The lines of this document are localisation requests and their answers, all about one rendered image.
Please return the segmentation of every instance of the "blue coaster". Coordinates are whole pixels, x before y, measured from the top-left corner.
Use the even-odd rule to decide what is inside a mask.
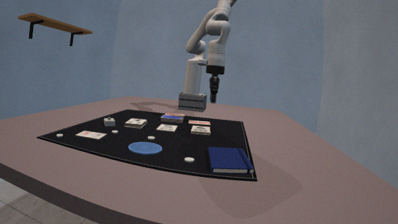
[[[162,151],[162,147],[151,142],[134,142],[129,145],[129,150],[142,155],[150,155],[160,153]]]

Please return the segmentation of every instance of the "black mat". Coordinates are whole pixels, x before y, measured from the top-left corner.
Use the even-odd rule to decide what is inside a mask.
[[[182,123],[165,123],[161,122],[162,115],[163,113],[128,109],[37,138],[98,156],[167,172],[207,178],[257,181],[255,171],[253,174],[224,174],[212,173],[210,170],[209,146],[242,148],[254,165],[243,122],[185,116]],[[103,119],[106,117],[114,118],[116,126],[105,127]],[[148,123],[142,129],[124,127],[124,123],[131,118],[146,119]],[[188,124],[188,120],[211,122],[211,135],[191,134],[192,125]],[[178,128],[175,132],[158,131],[156,129],[160,124],[178,125]],[[113,134],[112,130],[118,130],[118,133]],[[105,133],[106,136],[101,139],[76,136],[82,131]],[[63,134],[63,137],[57,137],[57,134]],[[148,136],[154,136],[155,140],[149,140]],[[134,142],[153,142],[161,145],[163,149],[158,154],[137,154],[128,148]],[[186,157],[192,157],[195,161],[185,162]]]

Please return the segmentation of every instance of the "blue notebook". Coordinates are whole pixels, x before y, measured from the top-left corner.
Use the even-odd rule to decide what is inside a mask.
[[[254,173],[254,166],[242,148],[209,147],[209,157],[213,173]]]

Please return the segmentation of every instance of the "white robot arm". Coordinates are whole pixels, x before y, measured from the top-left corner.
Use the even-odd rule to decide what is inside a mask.
[[[218,75],[224,74],[225,47],[230,33],[228,19],[231,7],[237,0],[218,0],[217,7],[212,9],[204,17],[202,23],[186,44],[186,51],[195,54],[186,65],[186,77],[184,92],[180,93],[178,108],[191,111],[204,111],[206,109],[206,94],[199,94],[202,66],[206,66],[206,72],[212,74],[210,78],[210,100],[216,102]],[[209,42],[208,59],[204,59],[206,43],[201,39],[207,34],[220,36],[217,40]]]

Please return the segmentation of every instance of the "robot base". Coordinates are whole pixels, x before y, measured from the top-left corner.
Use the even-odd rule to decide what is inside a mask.
[[[207,95],[180,93],[178,98],[178,109],[184,111],[203,112],[206,109]]]

